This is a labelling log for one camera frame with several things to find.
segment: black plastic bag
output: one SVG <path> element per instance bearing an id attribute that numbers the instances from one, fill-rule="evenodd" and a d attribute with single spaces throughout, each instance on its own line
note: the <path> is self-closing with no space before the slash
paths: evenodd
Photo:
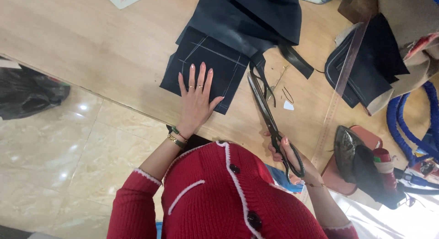
<path id="1" fill-rule="evenodd" d="M 0 117 L 25 118 L 56 107 L 70 93 L 70 86 L 35 70 L 0 68 Z"/>

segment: hand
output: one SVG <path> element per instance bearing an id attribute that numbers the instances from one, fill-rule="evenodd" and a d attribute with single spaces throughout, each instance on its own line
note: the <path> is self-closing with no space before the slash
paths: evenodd
<path id="1" fill-rule="evenodd" d="M 281 152 L 287 156 L 288 160 L 293 164 L 293 166 L 296 169 L 300 169 L 299 162 L 297 161 L 296 156 L 294 155 L 293 149 L 290 147 L 290 142 L 287 137 L 285 137 L 284 134 L 279 132 L 279 134 L 282 136 L 282 141 L 277 142 L 281 148 Z M 269 131 L 266 131 L 263 133 L 264 136 L 271 136 Z M 271 154 L 273 155 L 273 160 L 275 162 L 282 162 L 282 155 L 280 153 L 276 152 L 276 149 L 274 148 L 273 144 L 268 144 L 268 149 L 270 150 Z M 311 163 L 311 161 L 304 156 L 297 148 L 297 153 L 299 153 L 300 159 L 302 160 L 303 167 L 305 169 L 305 176 L 302 178 L 306 183 L 312 183 L 312 184 L 319 184 L 322 183 L 323 180 L 321 180 L 321 175 L 315 168 L 315 166 Z M 293 181 L 297 181 L 297 177 L 292 179 L 292 174 L 290 174 L 290 180 L 293 183 Z"/>
<path id="2" fill-rule="evenodd" d="M 195 84 L 195 65 L 190 66 L 189 71 L 189 91 L 183 81 L 183 75 L 178 73 L 178 83 L 183 103 L 183 112 L 177 129 L 180 134 L 188 139 L 194 132 L 200 128 L 211 116 L 213 109 L 224 99 L 224 97 L 216 97 L 209 104 L 210 87 L 212 85 L 213 70 L 207 73 L 206 83 L 204 76 L 206 74 L 206 64 L 201 63 L 200 74 L 198 75 L 197 84 Z"/>

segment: person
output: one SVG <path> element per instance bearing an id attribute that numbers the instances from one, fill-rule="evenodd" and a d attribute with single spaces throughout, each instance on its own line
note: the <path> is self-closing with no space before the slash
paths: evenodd
<path id="1" fill-rule="evenodd" d="M 210 117 L 223 97 L 209 103 L 213 70 L 190 67 L 189 89 L 178 80 L 182 96 L 181 120 L 168 138 L 134 169 L 116 193 L 108 239 L 155 239 L 153 195 L 163 184 L 163 239 L 357 239 L 346 215 L 332 199 L 317 169 L 302 154 L 303 180 L 308 186 L 315 217 L 293 195 L 274 185 L 264 163 L 238 144 L 217 141 L 177 154 L 184 142 Z M 287 137 L 281 149 L 293 165 Z M 275 161 L 281 161 L 272 145 Z"/>

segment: tiled floor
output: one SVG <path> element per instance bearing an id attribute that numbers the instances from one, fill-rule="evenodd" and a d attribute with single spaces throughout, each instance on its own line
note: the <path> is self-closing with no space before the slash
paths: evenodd
<path id="1" fill-rule="evenodd" d="M 76 87 L 59 107 L 0 121 L 0 225 L 105 238 L 116 191 L 167 133 L 164 124 Z"/>

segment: bracelet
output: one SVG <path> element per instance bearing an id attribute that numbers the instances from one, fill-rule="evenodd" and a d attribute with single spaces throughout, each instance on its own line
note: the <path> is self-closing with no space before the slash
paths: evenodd
<path id="1" fill-rule="evenodd" d="M 180 131 L 177 129 L 176 126 L 173 126 L 171 129 L 172 129 L 172 131 L 173 131 L 176 135 L 179 135 L 180 137 L 182 137 L 182 138 L 187 142 L 187 139 L 186 139 L 185 137 L 183 137 L 183 135 L 180 134 Z"/>
<path id="2" fill-rule="evenodd" d="M 180 148 L 182 148 L 182 149 L 183 149 L 184 145 L 186 144 L 186 143 L 184 143 L 184 142 L 181 142 L 181 141 L 177 140 L 177 139 L 176 139 L 174 136 L 172 136 L 171 134 L 168 134 L 167 138 L 170 139 L 172 142 L 174 142 L 178 147 L 180 147 Z"/>
<path id="3" fill-rule="evenodd" d="M 321 183 L 321 186 L 316 186 L 316 185 L 314 185 L 314 184 L 312 184 L 312 183 L 310 183 L 310 184 L 305 183 L 305 185 L 306 185 L 306 186 L 310 186 L 310 187 L 312 187 L 312 188 L 323 188 L 323 187 L 326 187 L 326 185 L 323 184 L 323 183 Z"/>

